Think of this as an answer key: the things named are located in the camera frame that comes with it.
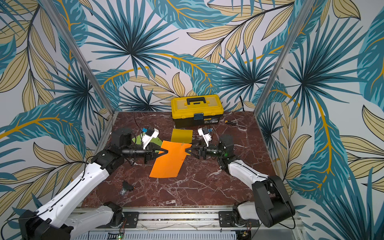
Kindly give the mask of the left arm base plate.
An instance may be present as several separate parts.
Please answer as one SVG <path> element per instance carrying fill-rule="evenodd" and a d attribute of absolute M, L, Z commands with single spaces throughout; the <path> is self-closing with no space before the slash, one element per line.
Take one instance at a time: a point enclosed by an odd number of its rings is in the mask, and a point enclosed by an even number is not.
<path fill-rule="evenodd" d="M 118 212 L 114 213 L 112 220 L 106 224 L 97 227 L 97 229 L 134 229 L 137 227 L 139 212 Z"/>

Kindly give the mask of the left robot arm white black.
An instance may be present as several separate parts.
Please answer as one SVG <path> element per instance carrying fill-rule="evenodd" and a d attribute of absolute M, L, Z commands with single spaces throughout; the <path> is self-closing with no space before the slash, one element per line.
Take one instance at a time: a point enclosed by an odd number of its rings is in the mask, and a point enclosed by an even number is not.
<path fill-rule="evenodd" d="M 100 226 L 120 228 L 125 222 L 122 207 L 108 202 L 98 209 L 70 219 L 78 204 L 127 159 L 145 162 L 166 155 L 167 150 L 154 144 L 157 129 L 147 129 L 140 143 L 133 143 L 133 131 L 122 128 L 111 133 L 110 145 L 92 157 L 82 173 L 51 201 L 35 212 L 26 210 L 18 219 L 23 240 L 73 240 Z"/>

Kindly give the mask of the orange paper sheet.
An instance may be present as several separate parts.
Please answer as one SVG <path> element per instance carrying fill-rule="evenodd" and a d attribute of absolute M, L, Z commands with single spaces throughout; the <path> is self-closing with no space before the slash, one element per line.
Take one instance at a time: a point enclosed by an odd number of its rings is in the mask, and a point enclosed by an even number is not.
<path fill-rule="evenodd" d="M 187 156 L 186 149 L 191 146 L 191 144 L 163 141 L 162 149 L 168 150 L 168 153 L 156 159 L 150 177 L 176 178 Z"/>

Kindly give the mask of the yellow paper sheet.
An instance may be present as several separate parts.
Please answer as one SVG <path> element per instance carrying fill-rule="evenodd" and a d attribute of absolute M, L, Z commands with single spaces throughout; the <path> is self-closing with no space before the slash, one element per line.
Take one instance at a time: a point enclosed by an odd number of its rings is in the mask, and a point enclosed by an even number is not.
<path fill-rule="evenodd" d="M 193 130 L 173 129 L 171 142 L 191 144 L 193 139 Z"/>

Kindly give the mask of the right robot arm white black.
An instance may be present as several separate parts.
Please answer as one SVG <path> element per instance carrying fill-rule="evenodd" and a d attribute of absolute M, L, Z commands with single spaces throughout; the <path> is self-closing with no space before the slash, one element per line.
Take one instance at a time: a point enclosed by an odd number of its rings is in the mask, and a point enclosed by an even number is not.
<path fill-rule="evenodd" d="M 253 201 L 233 206 L 231 225 L 243 226 L 247 221 L 261 221 L 266 227 L 294 218 L 295 207 L 282 179 L 268 176 L 251 168 L 234 152 L 233 137 L 222 135 L 217 145 L 192 145 L 186 153 L 195 158 L 215 158 L 222 171 L 237 178 L 253 192 Z"/>

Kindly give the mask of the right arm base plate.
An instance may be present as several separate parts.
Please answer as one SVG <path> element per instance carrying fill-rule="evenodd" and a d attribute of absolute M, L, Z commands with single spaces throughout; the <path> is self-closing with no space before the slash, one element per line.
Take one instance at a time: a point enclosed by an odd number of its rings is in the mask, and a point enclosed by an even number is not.
<path fill-rule="evenodd" d="M 245 228 L 245 227 L 259 227 L 259 220 L 245 220 L 240 217 L 236 211 L 219 211 L 219 223 L 221 228 Z"/>

